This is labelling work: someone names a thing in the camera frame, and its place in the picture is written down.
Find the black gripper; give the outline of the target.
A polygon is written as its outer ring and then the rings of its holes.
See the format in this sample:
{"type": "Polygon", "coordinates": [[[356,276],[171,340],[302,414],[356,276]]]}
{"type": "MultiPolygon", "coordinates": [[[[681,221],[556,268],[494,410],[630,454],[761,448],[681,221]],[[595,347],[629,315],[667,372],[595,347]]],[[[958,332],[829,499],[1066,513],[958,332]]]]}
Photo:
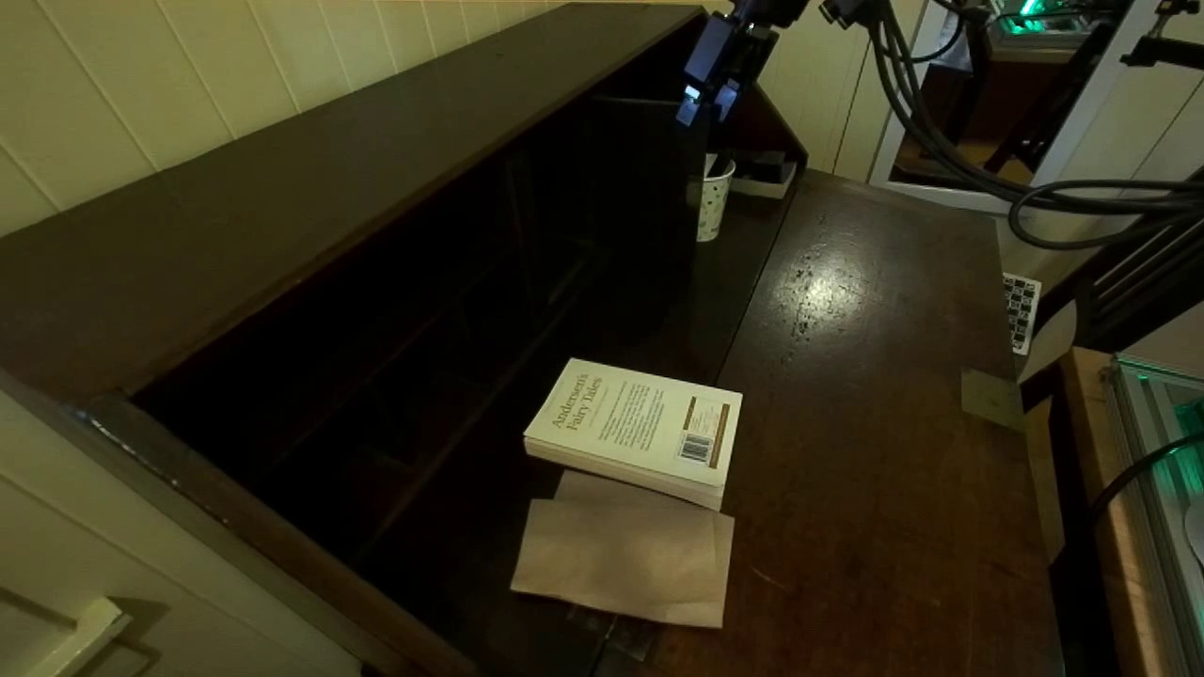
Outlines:
{"type": "Polygon", "coordinates": [[[773,29],[709,15],[686,59],[681,127],[723,124],[757,84],[773,49],[773,29]]]}

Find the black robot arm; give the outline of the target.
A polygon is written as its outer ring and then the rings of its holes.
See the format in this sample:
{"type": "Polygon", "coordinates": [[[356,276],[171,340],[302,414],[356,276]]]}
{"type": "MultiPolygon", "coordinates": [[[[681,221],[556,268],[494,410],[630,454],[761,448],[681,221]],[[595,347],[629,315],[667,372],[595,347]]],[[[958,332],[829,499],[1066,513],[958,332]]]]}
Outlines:
{"type": "Polygon", "coordinates": [[[810,3],[841,29],[873,29],[883,15],[883,0],[730,0],[727,11],[709,11],[681,77],[681,127],[723,124],[736,102],[761,78],[780,34],[792,25],[810,3]]]}

